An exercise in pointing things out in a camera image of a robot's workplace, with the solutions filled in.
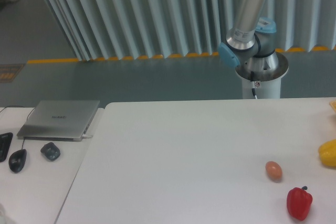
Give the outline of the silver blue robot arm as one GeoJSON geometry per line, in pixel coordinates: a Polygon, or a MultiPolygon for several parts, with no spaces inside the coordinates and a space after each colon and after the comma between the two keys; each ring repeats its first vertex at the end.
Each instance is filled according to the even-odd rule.
{"type": "Polygon", "coordinates": [[[240,0],[233,27],[218,53],[237,68],[276,48],[335,46],[335,0],[240,0]]]}

